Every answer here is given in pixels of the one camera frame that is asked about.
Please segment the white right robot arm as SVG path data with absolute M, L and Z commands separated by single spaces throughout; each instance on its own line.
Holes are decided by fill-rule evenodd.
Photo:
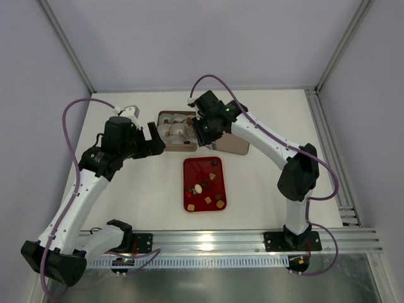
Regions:
M 198 98 L 189 98 L 187 104 L 197 112 L 191 123 L 199 146 L 212 144 L 224 133 L 233 134 L 257 148 L 280 169 L 276 186 L 286 199 L 287 217 L 279 240 L 290 250 L 307 248 L 312 232 L 307 210 L 319 177 L 316 148 L 309 143 L 300 146 L 271 133 L 246 106 L 236 100 L 225 104 L 211 90 Z

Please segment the gold tin box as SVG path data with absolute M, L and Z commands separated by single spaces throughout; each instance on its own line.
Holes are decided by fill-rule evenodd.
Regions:
M 158 113 L 157 117 L 157 129 L 158 133 L 165 143 L 166 152 L 195 152 L 198 146 L 195 145 L 185 145 L 179 140 L 176 134 L 177 130 L 180 130 L 183 126 L 188 125 L 186 119 L 190 117 L 191 120 L 196 117 L 195 111 L 191 110 L 163 110 Z M 168 119 L 169 124 L 165 124 L 164 120 Z M 166 137 L 165 133 L 169 132 L 170 136 Z

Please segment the aluminium rail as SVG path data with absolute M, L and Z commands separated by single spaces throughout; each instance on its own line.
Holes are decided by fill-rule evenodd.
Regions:
M 342 161 L 331 133 L 330 124 L 326 117 L 320 96 L 313 88 L 306 89 L 305 95 L 319 138 L 321 150 L 325 158 L 324 161 L 333 169 L 339 180 L 340 187 L 336 195 L 336 201 L 342 218 L 342 224 L 344 227 L 362 228 L 355 207 L 354 195 L 343 169 Z
M 330 233 L 316 229 L 320 254 L 381 253 L 381 241 L 372 228 L 332 228 Z M 271 242 L 264 238 L 264 230 L 152 230 L 153 248 L 164 253 L 264 253 L 276 254 Z

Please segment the gold tin lid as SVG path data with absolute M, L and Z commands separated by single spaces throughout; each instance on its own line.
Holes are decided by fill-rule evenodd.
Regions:
M 215 141 L 213 149 L 235 155 L 247 155 L 250 144 L 234 134 L 223 133 L 222 137 Z

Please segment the white round spiral chocolate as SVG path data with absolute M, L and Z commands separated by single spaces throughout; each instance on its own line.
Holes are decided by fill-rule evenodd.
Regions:
M 197 194 L 201 194 L 202 191 L 203 191 L 203 188 L 202 188 L 199 184 L 196 184 L 196 185 L 194 186 L 194 189 L 195 189 L 195 191 L 196 191 Z

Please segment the red lacquer tray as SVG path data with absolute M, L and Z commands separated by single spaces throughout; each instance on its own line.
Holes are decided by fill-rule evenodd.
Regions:
M 217 160 L 218 165 L 212 166 L 211 161 Z M 209 174 L 216 175 L 214 180 L 210 180 Z M 225 190 L 225 179 L 223 173 L 222 159 L 219 157 L 194 157 L 187 158 L 183 161 L 182 165 L 183 175 L 183 207 L 189 213 L 205 213 L 205 212 L 219 212 L 223 211 L 227 207 L 227 195 Z M 192 187 L 199 184 L 203 191 L 201 194 L 194 195 L 187 190 L 188 187 Z M 221 201 L 224 202 L 223 208 L 217 208 L 217 202 L 215 199 L 216 194 L 221 194 Z M 206 204 L 205 198 L 210 197 L 211 203 Z M 187 206 L 194 205 L 194 211 L 188 211 Z

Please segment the right side aluminium rail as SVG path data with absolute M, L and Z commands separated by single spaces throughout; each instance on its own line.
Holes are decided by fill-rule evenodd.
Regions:
M 342 224 L 344 227 L 362 228 L 355 207 L 354 195 L 343 169 L 342 161 L 331 133 L 330 124 L 326 117 L 320 96 L 313 88 L 306 89 L 305 95 L 319 138 L 321 150 L 325 158 L 324 161 L 333 169 L 339 180 L 340 187 L 336 195 L 336 201 L 342 218 Z

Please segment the aluminium front rail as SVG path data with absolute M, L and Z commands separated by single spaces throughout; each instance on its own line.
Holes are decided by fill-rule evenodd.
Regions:
M 316 229 L 320 254 L 381 253 L 381 241 L 372 228 L 332 228 L 330 233 Z M 264 230 L 152 230 L 153 248 L 164 253 L 264 253 L 276 254 L 271 242 L 264 238 Z

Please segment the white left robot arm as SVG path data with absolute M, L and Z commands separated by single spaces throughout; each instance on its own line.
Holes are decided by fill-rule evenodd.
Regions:
M 157 126 L 148 123 L 151 138 L 128 117 L 115 116 L 105 123 L 96 143 L 81 156 L 76 180 L 51 223 L 36 241 L 26 241 L 21 255 L 31 269 L 72 287 L 89 262 L 109 251 L 127 253 L 133 246 L 132 226 L 109 220 L 98 232 L 79 242 L 78 236 L 96 200 L 125 160 L 160 155 L 165 149 Z

